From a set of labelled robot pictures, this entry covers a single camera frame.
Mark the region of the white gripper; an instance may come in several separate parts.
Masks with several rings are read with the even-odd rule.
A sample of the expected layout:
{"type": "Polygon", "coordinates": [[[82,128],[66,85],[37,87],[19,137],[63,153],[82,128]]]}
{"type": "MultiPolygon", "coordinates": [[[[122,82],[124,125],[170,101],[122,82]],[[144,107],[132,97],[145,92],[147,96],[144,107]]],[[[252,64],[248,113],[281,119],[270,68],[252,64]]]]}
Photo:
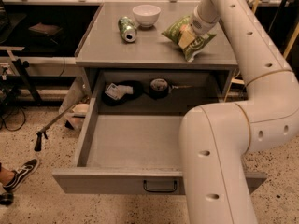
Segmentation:
{"type": "Polygon", "coordinates": [[[197,9],[193,11],[190,17],[189,24],[183,25],[179,31],[178,45],[185,49],[196,38],[196,35],[203,35],[209,32],[217,23],[217,18],[205,19],[197,9]]]}

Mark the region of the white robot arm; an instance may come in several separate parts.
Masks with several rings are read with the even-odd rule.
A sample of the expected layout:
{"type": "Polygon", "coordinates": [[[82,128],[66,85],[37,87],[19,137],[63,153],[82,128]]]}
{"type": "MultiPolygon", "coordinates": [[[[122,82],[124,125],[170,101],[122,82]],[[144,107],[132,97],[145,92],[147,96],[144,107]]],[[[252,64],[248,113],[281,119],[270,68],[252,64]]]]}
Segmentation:
{"type": "Polygon", "coordinates": [[[223,22],[248,98],[200,105],[182,119],[179,147],[191,224],[258,224],[243,173],[247,152],[299,132],[299,83],[247,0],[206,0],[223,22]]]}

